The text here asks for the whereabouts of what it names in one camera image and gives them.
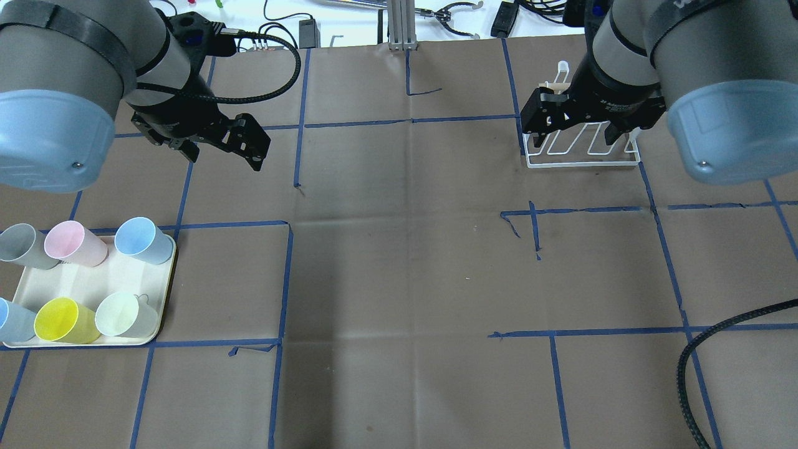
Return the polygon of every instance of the black band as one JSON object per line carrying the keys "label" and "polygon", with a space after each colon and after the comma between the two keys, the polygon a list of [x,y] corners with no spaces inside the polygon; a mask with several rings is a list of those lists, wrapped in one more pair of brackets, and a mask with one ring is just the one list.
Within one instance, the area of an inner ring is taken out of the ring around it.
{"label": "black band", "polygon": [[164,59],[164,56],[166,56],[166,52],[169,51],[169,42],[171,41],[172,41],[172,34],[170,34],[167,31],[166,38],[164,39],[164,44],[160,47],[160,50],[158,50],[158,54],[155,55],[155,57],[151,59],[150,62],[136,69],[137,77],[140,77],[141,75],[146,74],[150,70],[155,69],[155,66],[157,66],[158,63]]}
{"label": "black band", "polygon": [[706,12],[730,1],[731,0],[676,0],[662,3],[657,10],[654,11],[654,14],[651,15],[651,18],[646,24],[644,40],[646,41],[646,49],[648,50],[651,65],[656,67],[654,64],[654,51],[656,51],[659,42],[661,42],[671,30],[697,14]]}
{"label": "black band", "polygon": [[621,30],[618,29],[618,25],[615,24],[615,18],[612,16],[612,9],[610,9],[610,13],[608,14],[608,18],[606,20],[610,21],[610,28],[612,29],[612,34],[615,35],[615,38],[618,39],[619,42],[623,44],[629,51],[633,51],[640,56],[648,56],[646,53],[646,49],[642,48],[641,46],[636,46],[632,41],[626,38],[626,36],[621,33]]}
{"label": "black band", "polygon": [[6,26],[35,26],[69,36],[102,56],[119,74],[123,94],[136,89],[136,70],[128,49],[100,23],[53,3],[38,0],[13,0],[2,11],[0,30]]}

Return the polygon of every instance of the light blue plastic cap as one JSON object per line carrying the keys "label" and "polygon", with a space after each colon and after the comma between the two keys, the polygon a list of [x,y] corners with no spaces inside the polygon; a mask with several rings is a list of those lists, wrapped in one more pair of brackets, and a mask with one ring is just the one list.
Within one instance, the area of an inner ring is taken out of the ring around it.
{"label": "light blue plastic cap", "polygon": [[788,173],[798,169],[798,85],[708,85],[670,107],[668,128],[697,181],[730,185]]}
{"label": "light blue plastic cap", "polygon": [[100,176],[113,134],[108,113],[83,97],[0,93],[0,182],[53,193],[85,189]]}

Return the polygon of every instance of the blue cup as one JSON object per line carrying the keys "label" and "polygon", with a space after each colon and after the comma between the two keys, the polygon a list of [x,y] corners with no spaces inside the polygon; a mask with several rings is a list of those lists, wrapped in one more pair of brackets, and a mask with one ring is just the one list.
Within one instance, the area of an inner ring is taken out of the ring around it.
{"label": "blue cup", "polygon": [[0,298],[0,341],[21,342],[35,335],[36,314],[10,301]]}
{"label": "blue cup", "polygon": [[172,257],[172,239],[146,217],[124,222],[113,244],[121,254],[148,264],[160,265]]}

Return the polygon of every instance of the gray cup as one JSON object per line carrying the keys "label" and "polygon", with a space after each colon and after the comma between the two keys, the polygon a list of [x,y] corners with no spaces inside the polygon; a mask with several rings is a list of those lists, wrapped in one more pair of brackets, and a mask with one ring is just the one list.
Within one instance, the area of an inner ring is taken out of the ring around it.
{"label": "gray cup", "polygon": [[60,262],[47,256],[45,235],[27,223],[15,224],[0,234],[0,260],[42,270]]}

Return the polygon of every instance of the yellow cup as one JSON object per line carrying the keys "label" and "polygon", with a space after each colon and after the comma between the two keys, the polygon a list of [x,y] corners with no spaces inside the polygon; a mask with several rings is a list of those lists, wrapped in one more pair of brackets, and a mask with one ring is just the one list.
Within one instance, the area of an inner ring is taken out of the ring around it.
{"label": "yellow cup", "polygon": [[100,337],[94,312],[70,298],[49,301],[36,314],[36,336],[42,340],[86,344]]}

